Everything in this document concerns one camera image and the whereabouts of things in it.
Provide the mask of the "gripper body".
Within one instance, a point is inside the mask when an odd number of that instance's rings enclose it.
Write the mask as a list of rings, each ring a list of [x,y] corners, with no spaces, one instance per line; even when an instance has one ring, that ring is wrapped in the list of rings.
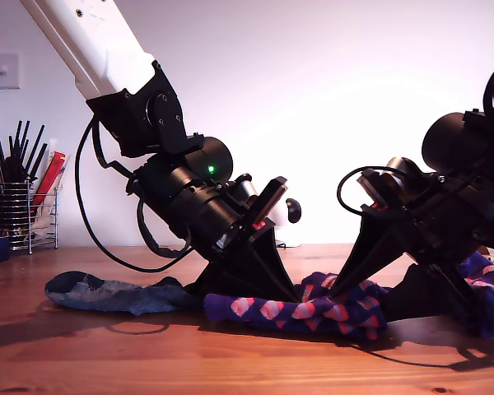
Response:
[[[252,177],[188,186],[167,208],[171,230],[190,242],[207,260],[240,246],[270,225],[269,212],[286,192],[287,179],[278,176],[257,193]]]

